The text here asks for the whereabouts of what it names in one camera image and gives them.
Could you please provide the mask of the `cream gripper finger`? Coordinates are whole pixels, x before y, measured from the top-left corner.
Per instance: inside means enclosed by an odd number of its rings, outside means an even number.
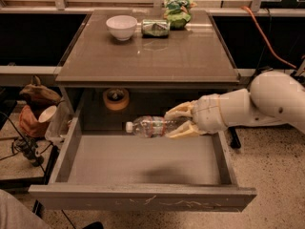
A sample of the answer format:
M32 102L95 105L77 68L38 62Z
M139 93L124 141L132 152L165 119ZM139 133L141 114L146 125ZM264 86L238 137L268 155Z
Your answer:
M195 100L181 103L168 110L165 113L164 118L167 120L172 120L179 117L192 117L192 110L195 103Z
M196 124L192 123L190 120L186 121L178 128L169 133L165 134L165 137L171 139L179 139L186 137L196 137L206 134L205 131L200 130Z

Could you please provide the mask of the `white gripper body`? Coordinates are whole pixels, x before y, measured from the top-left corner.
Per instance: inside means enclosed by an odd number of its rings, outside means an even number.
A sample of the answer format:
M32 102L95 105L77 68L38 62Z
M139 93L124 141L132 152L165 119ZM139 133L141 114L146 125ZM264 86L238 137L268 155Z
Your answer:
M200 131L215 134L227 129L220 111L219 94L200 97L193 105L192 115Z

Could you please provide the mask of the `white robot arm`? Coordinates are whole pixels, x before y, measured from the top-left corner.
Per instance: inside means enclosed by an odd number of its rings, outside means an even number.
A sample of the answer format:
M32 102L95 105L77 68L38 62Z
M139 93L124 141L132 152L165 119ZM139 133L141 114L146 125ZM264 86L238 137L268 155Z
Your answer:
M289 75L270 71L258 75L248 90L203 95L165 113L167 120L187 122L169 132L169 138L215 134L234 126L289 124L305 133L305 88Z

